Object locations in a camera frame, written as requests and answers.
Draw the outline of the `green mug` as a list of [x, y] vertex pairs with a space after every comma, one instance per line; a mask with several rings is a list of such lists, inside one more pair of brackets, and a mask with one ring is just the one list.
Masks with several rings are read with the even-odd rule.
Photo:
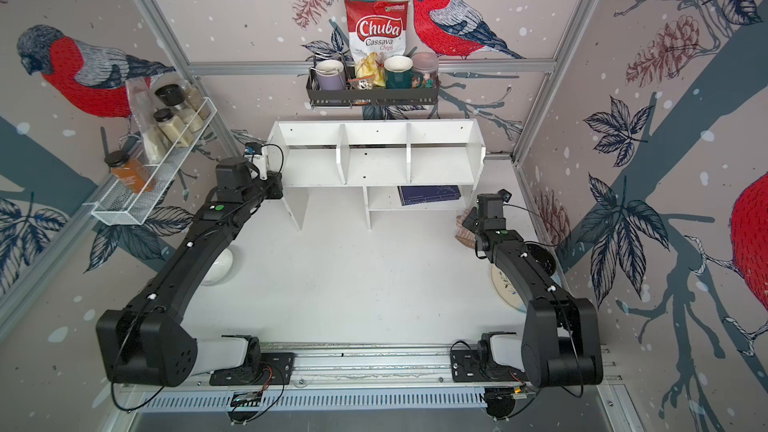
[[384, 62], [385, 87], [387, 89], [405, 90], [412, 88], [413, 61], [407, 56], [391, 56]]

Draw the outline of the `cream and blue plate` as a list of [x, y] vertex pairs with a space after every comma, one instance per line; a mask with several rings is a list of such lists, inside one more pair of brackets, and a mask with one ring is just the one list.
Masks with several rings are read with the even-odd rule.
[[[557, 268], [551, 268], [549, 264], [545, 264], [545, 265], [542, 265], [542, 269], [549, 275], [549, 278], [552, 279], [556, 284], [562, 285], [562, 279], [558, 275]], [[513, 309], [521, 313], [525, 313], [526, 305], [522, 297], [517, 292], [517, 290], [513, 287], [512, 283], [509, 281], [506, 275], [496, 265], [491, 266], [490, 277], [491, 277], [493, 287], [496, 290], [499, 297]]]

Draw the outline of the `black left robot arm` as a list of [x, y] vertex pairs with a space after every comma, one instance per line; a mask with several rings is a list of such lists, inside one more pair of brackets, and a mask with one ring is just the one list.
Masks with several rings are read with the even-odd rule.
[[107, 310], [98, 319], [109, 381], [174, 387], [192, 374], [198, 345], [182, 327], [189, 302], [262, 202], [283, 197], [282, 171], [262, 172], [244, 157], [219, 162], [216, 180], [183, 243], [157, 276], [124, 308]]

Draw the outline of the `black-lid spice jar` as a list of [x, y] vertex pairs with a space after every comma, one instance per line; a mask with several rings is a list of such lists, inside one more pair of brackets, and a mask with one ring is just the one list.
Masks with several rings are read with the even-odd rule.
[[155, 96], [176, 116], [178, 116], [191, 133], [200, 131], [204, 126], [204, 120], [199, 113], [187, 102], [183, 89], [178, 84], [168, 84], [158, 88]]
[[170, 108], [158, 109], [153, 113], [153, 118], [168, 141], [176, 148], [188, 148], [193, 145], [194, 136]]

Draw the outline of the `yellow snack packet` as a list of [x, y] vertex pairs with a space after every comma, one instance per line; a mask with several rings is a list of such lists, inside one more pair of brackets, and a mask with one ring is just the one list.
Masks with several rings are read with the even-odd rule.
[[378, 53], [372, 52], [355, 64], [354, 83], [358, 90], [386, 87], [385, 71]]

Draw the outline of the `red Chuba chips bag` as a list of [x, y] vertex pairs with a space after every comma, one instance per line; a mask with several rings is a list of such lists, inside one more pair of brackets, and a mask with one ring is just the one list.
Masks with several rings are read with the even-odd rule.
[[375, 53], [379, 61], [406, 50], [408, 2], [345, 0], [349, 49], [355, 63]]

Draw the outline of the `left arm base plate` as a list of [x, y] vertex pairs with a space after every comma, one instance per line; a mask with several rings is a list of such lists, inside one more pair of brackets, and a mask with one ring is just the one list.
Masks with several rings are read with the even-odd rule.
[[247, 359], [235, 368], [214, 371], [210, 386], [262, 386], [270, 379], [271, 385], [287, 385], [291, 379], [296, 355], [291, 352], [262, 353], [259, 361]]

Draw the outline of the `white bowl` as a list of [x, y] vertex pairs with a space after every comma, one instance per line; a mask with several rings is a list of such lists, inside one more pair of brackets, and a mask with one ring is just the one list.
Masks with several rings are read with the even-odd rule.
[[222, 282], [231, 272], [234, 256], [229, 248], [225, 248], [213, 262], [203, 277], [201, 286], [212, 286]]

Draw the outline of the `black wall basket shelf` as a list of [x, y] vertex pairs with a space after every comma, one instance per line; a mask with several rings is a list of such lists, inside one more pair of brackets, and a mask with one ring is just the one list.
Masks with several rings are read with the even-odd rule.
[[350, 86], [350, 80], [355, 79], [352, 67], [345, 67], [344, 72], [338, 77], [331, 77], [331, 80], [336, 80], [339, 85], [344, 85], [343, 89], [322, 89], [319, 79], [320, 76], [317, 72], [311, 69], [306, 81], [306, 91], [312, 106], [426, 106], [437, 103], [438, 94], [441, 90], [439, 81], [431, 88], [387, 89], [374, 87], [372, 89], [357, 89]]

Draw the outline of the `pink lidded jar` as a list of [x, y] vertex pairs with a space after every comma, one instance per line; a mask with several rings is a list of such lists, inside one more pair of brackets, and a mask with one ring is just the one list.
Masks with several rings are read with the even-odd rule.
[[439, 70], [438, 56], [433, 52], [417, 52], [411, 59], [412, 87], [435, 88]]

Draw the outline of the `dark blue book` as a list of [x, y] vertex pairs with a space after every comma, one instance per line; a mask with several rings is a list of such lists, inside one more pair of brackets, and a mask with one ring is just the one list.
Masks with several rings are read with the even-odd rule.
[[456, 185], [400, 186], [398, 194], [403, 206], [449, 202], [461, 198], [460, 189]]

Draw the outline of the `orange spice jar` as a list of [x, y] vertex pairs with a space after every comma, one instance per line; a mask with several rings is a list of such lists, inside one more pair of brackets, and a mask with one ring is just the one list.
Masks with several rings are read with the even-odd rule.
[[151, 192], [155, 188], [155, 180], [149, 170], [135, 157], [122, 150], [108, 153], [104, 162], [110, 172], [118, 178], [132, 193]]

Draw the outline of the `lilac mug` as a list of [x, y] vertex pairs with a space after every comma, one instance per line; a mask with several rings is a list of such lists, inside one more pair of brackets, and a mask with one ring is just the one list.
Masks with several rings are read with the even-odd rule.
[[346, 89], [346, 72], [342, 62], [334, 59], [323, 60], [315, 64], [313, 71], [320, 90], [341, 91]]

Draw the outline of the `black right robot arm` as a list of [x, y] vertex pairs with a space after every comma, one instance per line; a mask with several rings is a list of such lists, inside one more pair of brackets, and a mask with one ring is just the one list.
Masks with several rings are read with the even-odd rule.
[[558, 285], [539, 257], [549, 251], [506, 225], [509, 193], [480, 194], [463, 226], [479, 257], [495, 265], [526, 308], [522, 371], [537, 388], [598, 385], [604, 377], [597, 311]]

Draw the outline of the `white wooden bookshelf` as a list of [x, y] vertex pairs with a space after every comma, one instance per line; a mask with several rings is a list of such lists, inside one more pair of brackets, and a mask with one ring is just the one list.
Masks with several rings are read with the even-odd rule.
[[310, 193], [318, 188], [359, 192], [364, 215], [406, 211], [403, 187], [455, 186], [454, 200], [413, 205], [413, 210], [460, 211], [477, 189], [486, 144], [474, 119], [278, 121], [268, 154], [281, 170], [282, 202], [302, 227]]

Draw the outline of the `pink striped fluffy cloth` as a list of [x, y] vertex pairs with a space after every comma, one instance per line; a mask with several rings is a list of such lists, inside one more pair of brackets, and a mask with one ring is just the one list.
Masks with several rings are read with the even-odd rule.
[[475, 234], [468, 230], [463, 222], [467, 219], [472, 208], [466, 209], [461, 215], [456, 217], [457, 231], [455, 233], [456, 240], [469, 249], [473, 249], [475, 246]]

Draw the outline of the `black cup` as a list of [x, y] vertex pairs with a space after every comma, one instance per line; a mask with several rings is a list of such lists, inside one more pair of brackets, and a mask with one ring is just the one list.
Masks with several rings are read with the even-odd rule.
[[550, 250], [543, 244], [535, 241], [526, 241], [525, 245], [529, 255], [538, 266], [549, 276], [553, 277], [557, 271], [557, 261]]

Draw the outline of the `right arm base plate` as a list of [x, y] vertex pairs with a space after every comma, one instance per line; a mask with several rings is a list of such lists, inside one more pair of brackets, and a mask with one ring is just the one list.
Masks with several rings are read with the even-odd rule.
[[521, 369], [496, 363], [489, 352], [459, 347], [450, 350], [449, 359], [452, 380], [456, 383], [528, 381]]

